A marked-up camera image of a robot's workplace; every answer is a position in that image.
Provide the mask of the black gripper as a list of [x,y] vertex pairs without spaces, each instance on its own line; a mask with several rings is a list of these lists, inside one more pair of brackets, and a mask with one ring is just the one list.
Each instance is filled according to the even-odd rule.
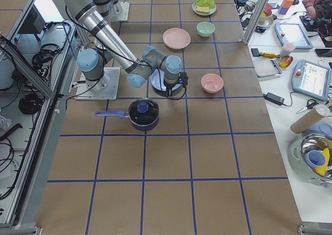
[[178,77],[175,79],[175,82],[165,82],[165,87],[166,87],[166,93],[167,95],[172,95],[173,88],[176,85],[182,85],[183,88],[187,89],[188,85],[188,76],[186,72],[180,72],[178,74]]

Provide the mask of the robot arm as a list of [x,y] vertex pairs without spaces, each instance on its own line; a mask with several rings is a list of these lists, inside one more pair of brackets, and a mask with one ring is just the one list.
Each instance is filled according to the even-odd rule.
[[113,58],[107,50],[88,48],[81,51],[77,57],[77,63],[86,79],[88,88],[97,92],[105,88],[110,79],[105,75],[104,66]]
[[111,12],[118,6],[118,0],[63,0],[70,20],[91,34],[102,49],[115,59],[127,72],[127,82],[139,88],[154,73],[164,72],[160,80],[166,96],[171,96],[173,88],[188,85],[188,76],[182,72],[182,61],[178,56],[168,56],[155,47],[146,47],[142,59],[138,59],[110,23]]

